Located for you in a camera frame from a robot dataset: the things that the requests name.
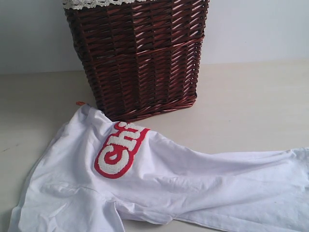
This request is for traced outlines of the orange garment tag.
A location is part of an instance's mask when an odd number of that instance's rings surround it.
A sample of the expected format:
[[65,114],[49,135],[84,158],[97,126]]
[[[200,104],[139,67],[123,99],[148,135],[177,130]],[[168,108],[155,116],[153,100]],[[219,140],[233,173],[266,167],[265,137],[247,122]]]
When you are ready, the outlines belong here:
[[78,106],[82,106],[82,105],[84,105],[84,102],[77,101],[75,104],[78,105]]

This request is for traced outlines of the dark brown wicker basket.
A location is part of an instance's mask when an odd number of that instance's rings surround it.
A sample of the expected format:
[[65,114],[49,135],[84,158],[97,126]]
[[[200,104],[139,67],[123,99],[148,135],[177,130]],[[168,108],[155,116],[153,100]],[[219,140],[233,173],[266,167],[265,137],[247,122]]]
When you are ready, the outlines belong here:
[[207,0],[135,0],[64,9],[98,109],[136,121],[191,107]]

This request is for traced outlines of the white shirt garment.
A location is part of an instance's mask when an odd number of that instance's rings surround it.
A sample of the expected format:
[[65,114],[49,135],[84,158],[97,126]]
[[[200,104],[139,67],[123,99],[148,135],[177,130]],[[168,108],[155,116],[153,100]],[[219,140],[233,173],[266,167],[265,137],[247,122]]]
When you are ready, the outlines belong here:
[[122,232],[123,219],[306,232],[309,150],[205,154],[84,105],[31,170],[9,231]]

